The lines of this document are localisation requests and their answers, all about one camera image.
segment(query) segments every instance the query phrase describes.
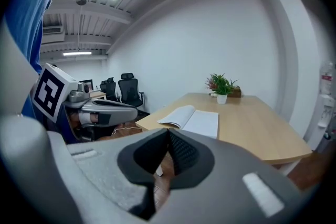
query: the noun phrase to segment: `green plant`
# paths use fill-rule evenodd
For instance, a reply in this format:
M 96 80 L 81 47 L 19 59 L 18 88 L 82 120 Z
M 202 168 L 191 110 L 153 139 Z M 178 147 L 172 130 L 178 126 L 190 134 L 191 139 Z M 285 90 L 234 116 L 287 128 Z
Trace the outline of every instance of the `green plant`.
M 211 77 L 207 79 L 206 85 L 209 89 L 220 95 L 227 95 L 234 90 L 234 82 L 230 82 L 223 75 L 211 74 Z

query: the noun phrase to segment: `office chair headrest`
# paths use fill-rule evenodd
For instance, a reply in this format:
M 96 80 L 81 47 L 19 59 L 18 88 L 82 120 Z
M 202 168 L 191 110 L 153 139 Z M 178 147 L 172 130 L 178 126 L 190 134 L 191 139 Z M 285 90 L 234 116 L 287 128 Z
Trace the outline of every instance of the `office chair headrest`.
M 133 73 L 124 73 L 124 74 L 121 74 L 121 79 L 134 79 L 134 75 Z

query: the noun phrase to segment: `white flower pot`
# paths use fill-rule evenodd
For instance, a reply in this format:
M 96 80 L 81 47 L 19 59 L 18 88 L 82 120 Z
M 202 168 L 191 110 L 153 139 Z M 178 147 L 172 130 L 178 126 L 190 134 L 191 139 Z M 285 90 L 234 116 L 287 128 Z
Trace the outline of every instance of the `white flower pot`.
M 227 95 L 218 94 L 217 95 L 217 103 L 218 104 L 225 104 L 226 103 L 226 98 L 227 98 Z

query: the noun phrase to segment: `desk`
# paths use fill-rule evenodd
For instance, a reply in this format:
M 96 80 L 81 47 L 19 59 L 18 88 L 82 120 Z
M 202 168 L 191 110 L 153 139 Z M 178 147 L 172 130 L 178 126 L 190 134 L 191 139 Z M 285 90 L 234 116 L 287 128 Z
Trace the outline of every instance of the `desk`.
M 142 130 L 171 128 L 160 120 L 174 109 L 193 105 L 198 110 L 219 113 L 217 139 L 245 148 L 269 164 L 296 162 L 311 154 L 305 141 L 268 105 L 255 96 L 228 98 L 226 104 L 217 104 L 206 93 L 188 93 L 171 105 L 139 120 Z
M 90 92 L 90 97 L 91 98 L 102 98 L 102 97 L 104 97 L 104 99 L 106 100 L 106 93 L 101 92 L 101 91 Z

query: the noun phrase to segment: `computer monitor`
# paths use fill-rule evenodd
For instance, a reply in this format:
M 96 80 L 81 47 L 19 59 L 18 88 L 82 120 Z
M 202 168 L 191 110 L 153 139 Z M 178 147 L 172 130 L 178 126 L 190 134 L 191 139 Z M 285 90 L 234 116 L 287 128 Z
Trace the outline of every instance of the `computer monitor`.
M 90 91 L 93 91 L 93 82 L 92 79 L 87 79 L 87 80 L 80 80 L 79 82 L 83 82 L 89 86 Z

